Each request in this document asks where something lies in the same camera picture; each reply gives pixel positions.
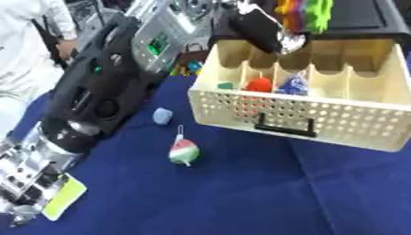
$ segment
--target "toy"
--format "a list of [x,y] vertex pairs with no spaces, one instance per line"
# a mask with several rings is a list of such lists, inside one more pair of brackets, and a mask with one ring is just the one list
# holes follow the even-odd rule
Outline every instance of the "toy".
[[252,92],[271,92],[272,81],[266,77],[257,77],[252,79],[245,87],[246,91]]
[[281,0],[275,12],[283,16],[283,24],[296,32],[308,29],[322,33],[331,19],[333,0]]
[[226,90],[232,90],[234,89],[234,85],[231,82],[226,82],[226,83],[221,83],[218,84],[218,89],[226,89]]
[[203,64],[199,61],[190,61],[187,63],[186,67],[190,71],[190,73],[197,73],[201,68],[203,68]]
[[183,125],[178,126],[178,134],[169,153],[170,161],[176,164],[191,166],[191,162],[198,158],[200,150],[183,135]]
[[308,81],[306,73],[291,74],[286,81],[275,91],[277,94],[308,95]]
[[159,125],[167,125],[172,119],[172,111],[159,107],[152,115],[152,119]]

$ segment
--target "white lab coat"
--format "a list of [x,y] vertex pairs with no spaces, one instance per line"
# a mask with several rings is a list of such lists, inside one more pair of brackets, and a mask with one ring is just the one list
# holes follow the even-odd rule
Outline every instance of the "white lab coat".
[[0,140],[62,75],[31,22],[42,16],[53,20],[65,39],[76,38],[63,0],[0,0]]

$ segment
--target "plastic basket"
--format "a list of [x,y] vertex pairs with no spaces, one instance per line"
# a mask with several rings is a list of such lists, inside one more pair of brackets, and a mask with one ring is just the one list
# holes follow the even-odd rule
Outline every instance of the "plastic basket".
[[[308,96],[243,90],[261,74],[281,85],[303,70]],[[225,82],[233,89],[218,89]],[[411,133],[410,87],[401,48],[389,39],[312,41],[280,58],[246,41],[222,40],[189,97],[200,124],[398,151]]]

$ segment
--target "green light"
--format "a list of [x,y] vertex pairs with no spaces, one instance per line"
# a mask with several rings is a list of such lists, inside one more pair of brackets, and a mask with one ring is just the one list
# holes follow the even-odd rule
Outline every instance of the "green light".
[[169,42],[167,35],[160,33],[155,37],[150,44],[147,46],[147,49],[152,52],[153,55],[160,55],[164,49],[168,46]]
[[101,66],[97,66],[94,68],[93,72],[99,73],[103,68]]

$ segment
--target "colorful toy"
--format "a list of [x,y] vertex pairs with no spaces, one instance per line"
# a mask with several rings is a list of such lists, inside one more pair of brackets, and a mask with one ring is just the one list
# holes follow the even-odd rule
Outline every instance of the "colorful toy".
[[169,153],[170,161],[191,166],[191,162],[197,159],[199,155],[200,150],[198,147],[192,141],[184,138],[183,125],[178,126],[178,134]]
[[293,32],[322,33],[328,28],[333,5],[333,0],[280,0],[275,13],[283,16],[284,26]]
[[308,95],[306,72],[291,74],[275,91],[277,94]]
[[246,91],[251,92],[271,92],[272,81],[266,77],[257,77],[252,79],[245,87]]
[[234,89],[234,85],[231,82],[226,82],[226,83],[221,83],[218,84],[218,89],[226,89],[226,90],[232,90]]
[[203,68],[203,63],[200,61],[189,61],[186,64],[176,64],[170,75],[191,76],[198,75]]

